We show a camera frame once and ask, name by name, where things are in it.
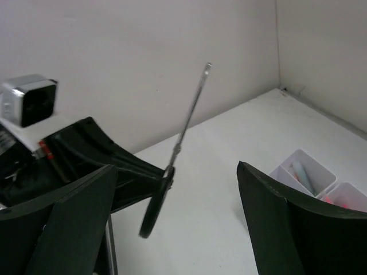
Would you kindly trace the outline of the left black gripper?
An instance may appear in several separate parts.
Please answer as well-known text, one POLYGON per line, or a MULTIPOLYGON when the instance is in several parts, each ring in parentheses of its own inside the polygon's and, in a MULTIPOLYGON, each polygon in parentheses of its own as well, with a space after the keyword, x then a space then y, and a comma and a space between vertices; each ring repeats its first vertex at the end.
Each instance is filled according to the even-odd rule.
POLYGON ((111 211, 154 195, 167 174, 117 145, 86 117, 62 125, 52 117, 20 128, 1 120, 1 205, 11 207, 66 186, 99 168, 112 165, 118 179, 111 211))

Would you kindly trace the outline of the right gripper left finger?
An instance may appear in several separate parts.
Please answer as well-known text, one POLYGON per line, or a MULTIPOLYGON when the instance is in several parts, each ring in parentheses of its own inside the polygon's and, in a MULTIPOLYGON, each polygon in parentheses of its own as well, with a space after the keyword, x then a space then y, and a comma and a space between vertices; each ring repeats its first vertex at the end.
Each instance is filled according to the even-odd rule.
POLYGON ((117 177, 104 166, 1 210, 1 274, 92 274, 117 177))

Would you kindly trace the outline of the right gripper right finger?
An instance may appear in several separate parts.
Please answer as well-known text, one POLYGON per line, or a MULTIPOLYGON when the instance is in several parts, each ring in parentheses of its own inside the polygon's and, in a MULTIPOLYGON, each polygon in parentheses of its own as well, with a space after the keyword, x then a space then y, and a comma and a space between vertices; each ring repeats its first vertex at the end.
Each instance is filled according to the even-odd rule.
POLYGON ((237 165, 259 274, 366 274, 366 213, 288 187, 246 162, 237 165))

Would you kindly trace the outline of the red pen clear cap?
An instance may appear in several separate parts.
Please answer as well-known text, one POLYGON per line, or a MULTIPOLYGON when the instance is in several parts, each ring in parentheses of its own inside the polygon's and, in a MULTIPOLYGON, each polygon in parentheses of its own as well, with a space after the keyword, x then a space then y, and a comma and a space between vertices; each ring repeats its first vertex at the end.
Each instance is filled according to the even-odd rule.
POLYGON ((332 205, 335 205, 335 206, 338 206, 338 207, 341 207, 341 208, 344 208, 344 209, 348 209, 349 208, 349 204, 348 204, 348 201, 346 200, 346 198, 344 197, 337 197, 337 198, 330 198, 329 196, 324 196, 322 198, 322 200, 324 202, 327 202, 329 204, 332 204, 332 205))

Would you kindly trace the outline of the green highlighter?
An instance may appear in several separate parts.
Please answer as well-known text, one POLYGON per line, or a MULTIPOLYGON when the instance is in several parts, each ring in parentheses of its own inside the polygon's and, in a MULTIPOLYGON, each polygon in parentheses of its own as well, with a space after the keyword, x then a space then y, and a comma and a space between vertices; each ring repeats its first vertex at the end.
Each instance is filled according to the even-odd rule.
POLYGON ((302 184, 306 189, 308 189, 308 191, 310 193, 314 194, 315 189, 312 186, 312 184, 310 183, 309 178, 308 178, 308 176, 306 174, 306 171, 304 170, 301 162, 294 161, 292 163, 292 169, 294 170, 295 177, 300 182, 300 184, 302 184))

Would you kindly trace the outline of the black handled scissors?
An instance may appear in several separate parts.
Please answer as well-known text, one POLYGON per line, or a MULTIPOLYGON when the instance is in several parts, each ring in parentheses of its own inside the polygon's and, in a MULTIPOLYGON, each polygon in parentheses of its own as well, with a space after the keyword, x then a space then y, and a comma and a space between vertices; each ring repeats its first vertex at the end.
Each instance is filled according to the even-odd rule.
POLYGON ((188 114, 186 115, 185 121, 183 123, 182 131, 178 135, 177 142, 173 147, 173 152, 170 157, 169 163, 165 169, 165 172, 162 176, 162 179, 159 183, 157 190, 152 195, 150 202, 147 206, 145 216, 143 218, 143 221, 140 227, 140 231, 139 231, 139 236, 141 238, 147 239, 150 236, 150 234, 152 233, 153 228, 157 222, 159 213, 161 211, 161 208, 163 206, 163 203, 166 199, 167 192, 169 191, 169 189, 171 188, 173 184, 173 179, 174 179, 174 174, 175 174, 174 164, 175 164, 175 161, 177 160, 177 156, 181 152, 182 143, 183 143, 186 131, 189 128, 191 118, 193 116, 193 113, 198 103, 198 100, 200 98, 200 95, 204 89, 204 86, 208 79, 211 68, 212 68, 212 64, 210 62, 207 62, 204 66, 204 70, 201 74, 196 92, 194 94, 192 103, 188 110, 188 114))

